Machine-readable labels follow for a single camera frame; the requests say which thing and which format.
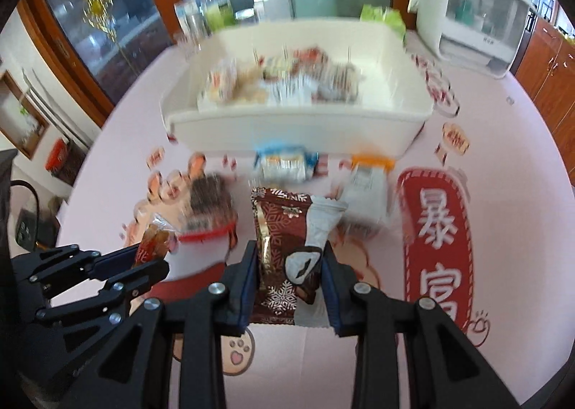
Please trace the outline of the small orange red snack packet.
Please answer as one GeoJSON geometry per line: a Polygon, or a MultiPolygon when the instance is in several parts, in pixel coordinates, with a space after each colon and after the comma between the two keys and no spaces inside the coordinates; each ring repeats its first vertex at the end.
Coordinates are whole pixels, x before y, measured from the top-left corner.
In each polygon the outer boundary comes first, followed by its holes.
{"type": "Polygon", "coordinates": [[[178,237],[171,228],[160,224],[150,224],[137,247],[134,257],[134,267],[164,259],[167,254],[174,252],[178,246],[178,237]]]}

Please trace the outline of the dark red snowflake snack bag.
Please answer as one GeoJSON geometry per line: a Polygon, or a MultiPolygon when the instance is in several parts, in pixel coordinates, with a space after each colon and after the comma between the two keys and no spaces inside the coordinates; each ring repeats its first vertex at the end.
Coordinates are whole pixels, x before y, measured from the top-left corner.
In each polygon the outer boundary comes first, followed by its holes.
{"type": "Polygon", "coordinates": [[[347,204],[269,187],[253,188],[250,200],[259,258],[252,321],[326,327],[323,254],[347,204]]]}

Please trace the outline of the clear bottle green label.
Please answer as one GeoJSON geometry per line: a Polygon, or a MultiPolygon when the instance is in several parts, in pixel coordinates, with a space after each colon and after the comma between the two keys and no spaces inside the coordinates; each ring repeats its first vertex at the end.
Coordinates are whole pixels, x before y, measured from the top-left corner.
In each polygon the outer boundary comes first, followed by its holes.
{"type": "Polygon", "coordinates": [[[236,25],[231,0],[201,0],[201,13],[211,34],[236,25]]]}

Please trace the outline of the blue white snack packet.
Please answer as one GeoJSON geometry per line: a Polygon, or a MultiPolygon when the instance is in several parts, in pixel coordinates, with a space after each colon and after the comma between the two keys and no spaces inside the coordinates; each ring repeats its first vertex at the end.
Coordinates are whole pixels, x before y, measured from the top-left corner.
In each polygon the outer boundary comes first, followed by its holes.
{"type": "Polygon", "coordinates": [[[256,152],[254,172],[263,181],[309,181],[319,159],[318,152],[297,145],[267,147],[256,152]]]}

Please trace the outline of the brown wooden cabinet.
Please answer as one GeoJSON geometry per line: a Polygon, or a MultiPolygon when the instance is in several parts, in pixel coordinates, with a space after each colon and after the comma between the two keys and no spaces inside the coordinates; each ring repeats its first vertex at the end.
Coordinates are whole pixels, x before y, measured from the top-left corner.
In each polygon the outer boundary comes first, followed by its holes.
{"type": "Polygon", "coordinates": [[[546,123],[574,184],[574,45],[539,18],[515,77],[546,123]]]}

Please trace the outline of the white cosmetics organizer box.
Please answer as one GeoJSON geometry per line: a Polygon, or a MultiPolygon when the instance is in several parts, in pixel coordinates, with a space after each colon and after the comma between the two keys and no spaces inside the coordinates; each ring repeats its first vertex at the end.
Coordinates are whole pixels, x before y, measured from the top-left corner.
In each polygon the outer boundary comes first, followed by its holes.
{"type": "Polygon", "coordinates": [[[409,0],[421,41],[445,62],[501,78],[534,11],[530,0],[409,0]]]}

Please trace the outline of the clear glass cup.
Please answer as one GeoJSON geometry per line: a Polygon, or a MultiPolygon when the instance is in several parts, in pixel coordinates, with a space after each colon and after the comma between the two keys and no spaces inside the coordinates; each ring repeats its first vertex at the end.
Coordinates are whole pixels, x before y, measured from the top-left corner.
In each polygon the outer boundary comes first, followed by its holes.
{"type": "Polygon", "coordinates": [[[174,12],[179,25],[174,40],[184,58],[189,59],[201,49],[208,28],[196,0],[181,0],[174,5],[174,12]]]}

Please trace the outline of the red white snack bag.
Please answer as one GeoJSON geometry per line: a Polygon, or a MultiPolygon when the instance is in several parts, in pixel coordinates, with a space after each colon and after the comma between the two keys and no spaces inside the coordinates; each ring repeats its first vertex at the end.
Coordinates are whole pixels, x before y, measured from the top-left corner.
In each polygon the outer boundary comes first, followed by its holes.
{"type": "Polygon", "coordinates": [[[315,64],[307,75],[318,84],[313,95],[316,102],[354,103],[359,97],[362,75],[352,64],[315,64]]]}

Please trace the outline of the white plastic storage bin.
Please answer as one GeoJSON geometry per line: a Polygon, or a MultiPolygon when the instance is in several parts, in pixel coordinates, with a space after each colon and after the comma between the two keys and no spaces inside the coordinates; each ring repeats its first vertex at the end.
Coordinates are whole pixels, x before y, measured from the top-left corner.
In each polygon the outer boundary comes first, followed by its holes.
{"type": "Polygon", "coordinates": [[[205,39],[161,100],[167,133],[199,151],[251,151],[303,145],[327,153],[398,158],[431,117],[434,101],[403,42],[386,25],[353,19],[264,22],[205,39]],[[353,104],[232,104],[200,97],[208,74],[226,59],[242,65],[319,47],[360,73],[353,104]]]}

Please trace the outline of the green wet wipes pack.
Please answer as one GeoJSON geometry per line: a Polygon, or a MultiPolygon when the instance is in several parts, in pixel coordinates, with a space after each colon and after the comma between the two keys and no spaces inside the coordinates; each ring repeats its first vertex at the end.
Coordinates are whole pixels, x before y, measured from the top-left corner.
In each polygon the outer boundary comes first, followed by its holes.
{"type": "Polygon", "coordinates": [[[387,25],[398,37],[404,39],[406,26],[400,11],[394,8],[364,4],[360,20],[387,25]]]}

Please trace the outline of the dark brown snack packet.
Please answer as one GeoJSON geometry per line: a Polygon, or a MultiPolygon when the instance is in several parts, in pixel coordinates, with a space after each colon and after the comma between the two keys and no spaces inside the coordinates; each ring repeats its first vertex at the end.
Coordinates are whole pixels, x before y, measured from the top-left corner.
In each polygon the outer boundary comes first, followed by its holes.
{"type": "Polygon", "coordinates": [[[224,177],[212,173],[191,181],[185,234],[227,233],[229,247],[233,248],[238,241],[237,217],[224,177]]]}

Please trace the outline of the pink printed tablecloth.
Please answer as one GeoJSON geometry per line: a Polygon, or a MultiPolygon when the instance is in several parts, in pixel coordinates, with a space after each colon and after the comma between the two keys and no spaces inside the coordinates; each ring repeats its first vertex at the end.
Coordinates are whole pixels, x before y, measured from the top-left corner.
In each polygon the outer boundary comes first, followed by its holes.
{"type": "MultiPolygon", "coordinates": [[[[390,297],[428,295],[466,327],[518,401],[565,364],[574,341],[574,196],[560,153],[511,76],[441,63],[405,45],[437,106],[390,174],[392,213],[362,239],[333,232],[337,258],[390,297]]],[[[185,73],[166,50],[107,120],[74,185],[59,243],[107,254],[167,205],[192,149],[167,138],[160,100],[185,73]]]]}

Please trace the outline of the red white striped snack box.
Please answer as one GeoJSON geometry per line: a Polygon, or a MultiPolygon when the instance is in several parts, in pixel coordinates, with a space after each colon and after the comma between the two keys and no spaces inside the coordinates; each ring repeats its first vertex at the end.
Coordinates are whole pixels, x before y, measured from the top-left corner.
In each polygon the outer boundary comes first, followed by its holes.
{"type": "Polygon", "coordinates": [[[208,72],[198,104],[219,107],[233,100],[238,85],[238,64],[235,59],[224,59],[208,72]]]}

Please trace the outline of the white orange snack packet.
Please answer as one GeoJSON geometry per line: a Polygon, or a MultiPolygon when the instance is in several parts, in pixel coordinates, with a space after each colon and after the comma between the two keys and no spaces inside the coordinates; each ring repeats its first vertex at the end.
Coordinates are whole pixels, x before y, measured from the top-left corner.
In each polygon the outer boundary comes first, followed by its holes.
{"type": "Polygon", "coordinates": [[[340,167],[349,177],[337,188],[336,198],[347,205],[340,220],[340,230],[347,236],[369,239],[389,223],[389,174],[396,160],[372,154],[354,154],[340,167]]]}

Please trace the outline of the clear bag nut brittle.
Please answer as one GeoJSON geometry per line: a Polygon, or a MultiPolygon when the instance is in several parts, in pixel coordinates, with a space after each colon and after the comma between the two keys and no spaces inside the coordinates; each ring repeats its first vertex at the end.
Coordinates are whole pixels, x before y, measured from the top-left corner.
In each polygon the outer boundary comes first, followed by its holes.
{"type": "Polygon", "coordinates": [[[327,63],[330,58],[319,47],[286,49],[282,54],[259,60],[262,77],[267,81],[278,81],[293,77],[300,70],[327,63]]]}

